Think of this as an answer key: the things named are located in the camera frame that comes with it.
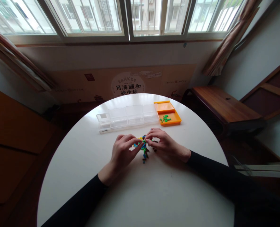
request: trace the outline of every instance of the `wrist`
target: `wrist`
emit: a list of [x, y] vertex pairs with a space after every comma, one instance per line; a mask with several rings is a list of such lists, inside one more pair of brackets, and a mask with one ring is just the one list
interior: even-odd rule
[[178, 148], [178, 158], [184, 162], [184, 163], [187, 163], [190, 156], [191, 156], [191, 151], [189, 149], [187, 149], [186, 147], [184, 146], [181, 146]]
[[100, 170], [98, 178], [104, 185], [109, 186], [119, 173], [116, 166], [112, 162], [109, 162]]

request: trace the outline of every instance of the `brown curtain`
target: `brown curtain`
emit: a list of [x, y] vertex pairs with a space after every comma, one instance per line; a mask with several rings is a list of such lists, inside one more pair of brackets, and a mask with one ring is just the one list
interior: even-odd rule
[[38, 92], [51, 91], [54, 82], [0, 33], [0, 59]]
[[227, 36], [223, 39], [222, 43], [216, 50], [216, 52], [209, 59], [202, 73], [206, 76], [219, 76], [222, 69], [234, 49], [234, 46], [242, 38], [248, 24], [248, 20], [251, 18], [262, 0], [247, 0], [244, 8], [240, 14], [238, 22], [230, 30]]

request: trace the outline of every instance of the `orange box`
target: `orange box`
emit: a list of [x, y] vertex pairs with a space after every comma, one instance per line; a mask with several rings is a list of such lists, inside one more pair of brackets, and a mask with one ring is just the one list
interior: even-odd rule
[[170, 101], [162, 101], [162, 102], [154, 102], [157, 105], [157, 113], [160, 119], [163, 119], [165, 115], [168, 115], [168, 119], [171, 118], [168, 122], [161, 122], [160, 119], [160, 124], [165, 126], [165, 125], [172, 125], [172, 124], [180, 124], [182, 121], [181, 118], [179, 117], [178, 113], [176, 112], [175, 108], [172, 106]]

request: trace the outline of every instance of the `poster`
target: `poster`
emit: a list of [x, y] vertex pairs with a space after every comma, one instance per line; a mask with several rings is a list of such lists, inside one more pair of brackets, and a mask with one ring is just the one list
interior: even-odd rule
[[178, 100], [187, 89], [195, 64], [54, 71], [51, 91], [60, 103], [94, 102], [122, 95], [150, 93]]

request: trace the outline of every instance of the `window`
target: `window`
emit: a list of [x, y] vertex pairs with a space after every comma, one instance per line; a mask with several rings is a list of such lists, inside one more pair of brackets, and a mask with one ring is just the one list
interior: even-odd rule
[[0, 0], [0, 32], [15, 44], [224, 38], [243, 2]]
[[150, 10], [149, 11], [149, 22], [153, 22], [154, 21], [154, 11]]
[[22, 8], [20, 7], [20, 5], [18, 3], [14, 3], [16, 5], [16, 8], [20, 11], [20, 13], [24, 16], [24, 18], [29, 19], [27, 17], [27, 15], [24, 13], [24, 11], [22, 10]]
[[172, 19], [176, 20], [178, 18], [178, 11], [179, 11], [179, 6], [174, 6], [173, 7], [173, 12], [172, 12]]
[[243, 0], [197, 0], [189, 32], [226, 32]]
[[74, 11], [71, 8], [70, 4], [61, 4], [62, 8], [67, 16], [68, 19], [70, 20], [74, 20], [75, 19], [75, 15], [74, 15]]
[[135, 10], [131, 11], [132, 20], [139, 19], [139, 6], [134, 6], [134, 7], [135, 7]]
[[81, 6], [81, 10], [85, 19], [93, 19], [92, 12], [89, 6]]
[[0, 32], [20, 36], [56, 34], [37, 0], [0, 0]]

